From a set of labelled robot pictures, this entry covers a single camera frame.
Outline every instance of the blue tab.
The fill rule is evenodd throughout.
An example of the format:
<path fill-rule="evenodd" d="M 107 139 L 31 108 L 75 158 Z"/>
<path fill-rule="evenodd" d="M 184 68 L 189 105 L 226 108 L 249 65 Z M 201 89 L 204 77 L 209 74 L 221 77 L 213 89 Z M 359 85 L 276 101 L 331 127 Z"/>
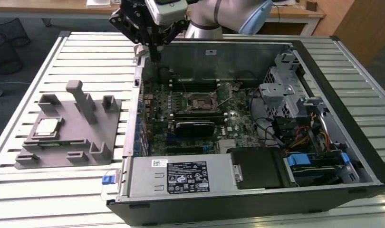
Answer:
<path fill-rule="evenodd" d="M 295 153 L 287 157 L 288 166 L 293 165 L 309 165 L 309 160 L 305 154 Z"/>
<path fill-rule="evenodd" d="M 347 153 L 341 153 L 340 155 L 341 155 L 341 159 L 343 159 L 344 163 L 347 164 L 349 162 L 349 158 L 348 158 Z"/>
<path fill-rule="evenodd" d="M 210 148 L 210 145 L 202 145 L 202 146 L 201 146 L 202 152 L 205 152 L 209 148 Z"/>
<path fill-rule="evenodd" d="M 101 184 L 102 185 L 114 184 L 114 175 L 103 175 L 101 177 Z"/>

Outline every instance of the floor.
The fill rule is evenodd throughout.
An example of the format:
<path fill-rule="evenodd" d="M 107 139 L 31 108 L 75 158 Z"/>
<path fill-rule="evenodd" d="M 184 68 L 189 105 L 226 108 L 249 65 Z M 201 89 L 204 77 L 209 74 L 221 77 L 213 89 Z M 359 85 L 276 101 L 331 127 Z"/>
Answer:
<path fill-rule="evenodd" d="M 25 66 L 19 72 L 11 75 L 0 75 L 0 82 L 29 83 L 33 80 L 59 31 L 116 31 L 106 20 L 95 19 L 75 19 L 74 21 L 69 19 L 53 19 L 50 27 L 45 27 L 39 19 L 21 19 L 21 23 L 31 40 L 27 46 L 17 49 L 17 53 Z M 367 66 L 367 70 L 385 89 L 385 49 L 373 59 L 372 63 Z M 1 133 L 23 96 L 27 85 L 1 84 L 0 86 L 3 90 L 3 95 L 0 97 Z"/>

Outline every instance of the white sticker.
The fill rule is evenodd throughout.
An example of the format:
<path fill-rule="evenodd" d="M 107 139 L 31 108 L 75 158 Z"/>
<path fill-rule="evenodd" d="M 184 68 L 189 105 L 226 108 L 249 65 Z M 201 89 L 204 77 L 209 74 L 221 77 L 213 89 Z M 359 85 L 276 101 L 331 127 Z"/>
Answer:
<path fill-rule="evenodd" d="M 150 160 L 150 167 L 166 167 L 166 163 L 168 163 L 166 159 Z"/>
<path fill-rule="evenodd" d="M 205 55 L 206 56 L 214 56 L 217 54 L 216 50 L 205 50 Z"/>

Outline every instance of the black plastic cover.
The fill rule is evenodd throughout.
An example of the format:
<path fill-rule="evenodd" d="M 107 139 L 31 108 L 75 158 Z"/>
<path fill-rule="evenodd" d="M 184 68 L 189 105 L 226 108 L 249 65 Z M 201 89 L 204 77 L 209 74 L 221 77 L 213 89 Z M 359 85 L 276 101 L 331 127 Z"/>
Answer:
<path fill-rule="evenodd" d="M 241 147 L 226 150 L 233 165 L 238 165 L 241 181 L 237 189 L 277 189 L 291 187 L 283 163 L 283 151 L 276 147 Z"/>
<path fill-rule="evenodd" d="M 209 137 L 214 132 L 214 123 L 212 122 L 184 122 L 176 123 L 174 134 L 177 137 L 200 138 Z"/>

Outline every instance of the metal slat table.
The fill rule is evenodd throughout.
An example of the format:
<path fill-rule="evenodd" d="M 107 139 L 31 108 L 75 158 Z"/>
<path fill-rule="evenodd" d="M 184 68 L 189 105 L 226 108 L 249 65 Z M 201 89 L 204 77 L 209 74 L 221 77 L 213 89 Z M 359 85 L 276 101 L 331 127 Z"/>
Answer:
<path fill-rule="evenodd" d="M 328 37 L 225 35 L 224 38 L 299 39 L 378 154 L 385 161 L 385 92 L 339 41 Z M 120 33 L 71 32 L 58 37 L 38 74 L 26 91 L 0 137 L 0 227 L 126 227 L 105 207 L 116 188 L 105 186 L 101 176 L 121 166 L 130 83 L 136 65 L 133 44 Z M 122 100 L 113 151 L 105 166 L 17 170 L 14 157 L 21 149 L 39 108 L 41 94 L 54 93 L 71 100 L 63 91 L 67 80 L 81 80 L 93 99 L 114 95 Z M 315 95 L 317 91 L 307 78 Z M 355 200 L 323 213 L 209 221 L 165 227 L 385 227 L 385 194 Z"/>

